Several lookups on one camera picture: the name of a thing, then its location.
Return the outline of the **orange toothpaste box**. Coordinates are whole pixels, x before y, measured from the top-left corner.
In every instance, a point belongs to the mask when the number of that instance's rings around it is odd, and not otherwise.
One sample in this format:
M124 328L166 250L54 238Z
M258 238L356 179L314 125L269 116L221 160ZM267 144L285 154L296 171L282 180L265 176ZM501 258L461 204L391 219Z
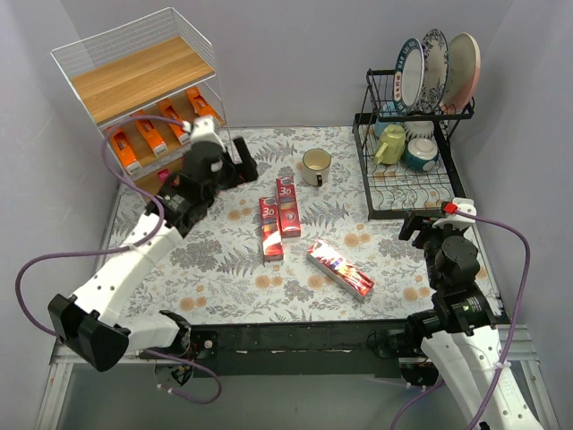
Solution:
M174 105L170 99L162 99L158 102L158 109L160 114L168 119L182 123L184 120L175 111ZM189 134L183 129L182 126L174 123L168 124L173 134L181 144L186 144L189 141Z
M135 118L135 125L144 141L150 147L152 153L159 157L167 152L167 144L159 133L158 129L143 111L138 111L132 115Z
M213 106L201 95L197 86L192 86L185 91L185 94L192 105L197 116L212 116L218 125L221 125L221 119Z
M126 131L121 127L108 127L106 133L108 135L108 141L124 170L129 175L140 170L141 163L135 154Z

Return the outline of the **red 3D toothpaste box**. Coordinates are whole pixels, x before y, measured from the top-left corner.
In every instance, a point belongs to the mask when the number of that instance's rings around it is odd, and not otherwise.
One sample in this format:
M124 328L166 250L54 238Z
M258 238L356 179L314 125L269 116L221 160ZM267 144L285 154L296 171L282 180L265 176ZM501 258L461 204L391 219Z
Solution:
M284 238L300 237L301 221L295 192L295 181L292 176L276 179L279 225Z
M279 226L278 203L274 197L262 197L259 199L259 206L263 261L282 261L284 247Z
M326 242L315 241L306 257L355 300L363 303L372 292L374 281Z

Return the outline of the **orange toothpaste box top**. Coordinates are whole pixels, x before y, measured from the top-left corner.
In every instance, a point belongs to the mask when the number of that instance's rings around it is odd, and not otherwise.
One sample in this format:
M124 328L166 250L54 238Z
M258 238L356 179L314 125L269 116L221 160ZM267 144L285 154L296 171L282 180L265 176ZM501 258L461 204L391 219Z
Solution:
M174 105L170 99L162 99L158 102L158 109L160 114L168 119L182 123L184 120L175 111ZM189 134L183 129L182 126L174 123L168 124L173 134L181 144L186 144L189 141Z

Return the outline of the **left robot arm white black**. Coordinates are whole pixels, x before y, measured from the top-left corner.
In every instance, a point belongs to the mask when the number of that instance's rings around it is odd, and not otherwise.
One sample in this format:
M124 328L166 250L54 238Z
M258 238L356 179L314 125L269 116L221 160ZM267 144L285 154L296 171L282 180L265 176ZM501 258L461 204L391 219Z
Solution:
M161 310L130 327L118 321L134 290L206 217L218 194L258 179L244 138L234 138L233 144L238 164L218 143L194 143L184 167L148 202L123 251L69 297L56 295L48 304L57 337L96 370L105 372L137 350L150 348L172 358L189 351L192 326L172 311Z

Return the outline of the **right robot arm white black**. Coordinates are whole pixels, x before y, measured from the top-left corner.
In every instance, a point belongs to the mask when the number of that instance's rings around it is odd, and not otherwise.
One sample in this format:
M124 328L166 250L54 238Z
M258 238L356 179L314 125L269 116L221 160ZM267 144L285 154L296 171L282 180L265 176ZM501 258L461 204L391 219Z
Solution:
M472 200L456 198L429 215L413 212L399 237L423 250L434 293L430 310L406 319L406 348L427 356L470 429L539 429L507 362L516 327L502 340L475 282L477 247L466 231L480 220Z

